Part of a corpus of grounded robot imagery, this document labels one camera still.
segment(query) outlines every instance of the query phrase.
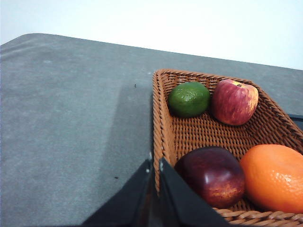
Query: white wall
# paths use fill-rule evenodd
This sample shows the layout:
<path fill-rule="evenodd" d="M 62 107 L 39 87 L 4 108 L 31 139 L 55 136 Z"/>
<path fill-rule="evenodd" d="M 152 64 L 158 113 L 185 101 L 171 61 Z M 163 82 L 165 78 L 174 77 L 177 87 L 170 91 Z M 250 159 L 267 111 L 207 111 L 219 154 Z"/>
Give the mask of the white wall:
<path fill-rule="evenodd" d="M 302 0 L 1 0 L 1 44 L 28 33 L 303 70 Z"/>

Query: apple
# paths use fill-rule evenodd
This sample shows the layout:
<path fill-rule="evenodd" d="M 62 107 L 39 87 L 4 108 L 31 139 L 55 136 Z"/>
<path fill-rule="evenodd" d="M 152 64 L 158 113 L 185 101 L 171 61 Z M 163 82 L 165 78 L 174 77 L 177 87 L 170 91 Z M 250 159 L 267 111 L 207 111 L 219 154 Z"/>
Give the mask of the apple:
<path fill-rule="evenodd" d="M 258 90 L 254 86 L 225 79 L 214 90 L 211 111 L 225 124 L 242 125 L 251 118 L 257 105 Z"/>
<path fill-rule="evenodd" d="M 192 150 L 176 163 L 175 170 L 212 207 L 228 208 L 244 194 L 244 172 L 237 159 L 224 148 Z"/>

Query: gray table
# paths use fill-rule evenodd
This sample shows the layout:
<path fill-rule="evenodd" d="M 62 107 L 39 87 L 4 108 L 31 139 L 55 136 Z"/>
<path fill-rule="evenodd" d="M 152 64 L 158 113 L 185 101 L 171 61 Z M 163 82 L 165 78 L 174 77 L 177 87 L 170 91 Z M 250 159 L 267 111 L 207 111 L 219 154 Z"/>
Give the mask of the gray table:
<path fill-rule="evenodd" d="M 250 79 L 303 115 L 302 70 L 23 35 L 1 46 L 1 226 L 80 224 L 114 195 L 152 151 L 160 68 Z"/>

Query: basket weave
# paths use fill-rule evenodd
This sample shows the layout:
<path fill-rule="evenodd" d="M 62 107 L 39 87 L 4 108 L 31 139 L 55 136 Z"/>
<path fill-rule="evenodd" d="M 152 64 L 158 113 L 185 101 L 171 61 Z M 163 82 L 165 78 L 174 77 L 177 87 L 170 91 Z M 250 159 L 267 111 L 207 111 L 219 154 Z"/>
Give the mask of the basket weave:
<path fill-rule="evenodd" d="M 257 88 L 258 106 L 246 124 L 222 124 L 208 111 L 194 118 L 178 118 L 169 113 L 168 95 L 178 84 L 198 81 L 212 94 L 223 79 L 232 79 Z M 159 159 L 165 157 L 174 166 L 183 155 L 196 148 L 220 146 L 229 150 L 238 160 L 257 144 L 281 144 L 303 154 L 302 131 L 258 85 L 245 79 L 171 69 L 158 70 L 153 75 L 153 125 L 155 187 L 158 192 Z M 228 210 L 214 209 L 233 224 L 303 227 L 303 214 L 262 212 L 245 198 Z"/>

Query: black object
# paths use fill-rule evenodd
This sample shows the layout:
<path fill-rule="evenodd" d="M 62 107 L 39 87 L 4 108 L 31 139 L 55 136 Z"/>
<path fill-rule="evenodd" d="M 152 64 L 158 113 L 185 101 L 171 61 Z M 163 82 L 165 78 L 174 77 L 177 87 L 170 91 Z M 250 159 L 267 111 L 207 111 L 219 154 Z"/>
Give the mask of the black object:
<path fill-rule="evenodd" d="M 303 116 L 290 115 L 303 129 Z M 160 160 L 159 197 L 153 160 L 145 160 L 124 187 L 82 225 L 64 227 L 235 227 L 194 193 L 165 158 Z"/>
<path fill-rule="evenodd" d="M 293 122 L 298 125 L 298 127 L 303 130 L 303 115 L 294 115 L 294 114 L 289 114 L 288 115 Z"/>

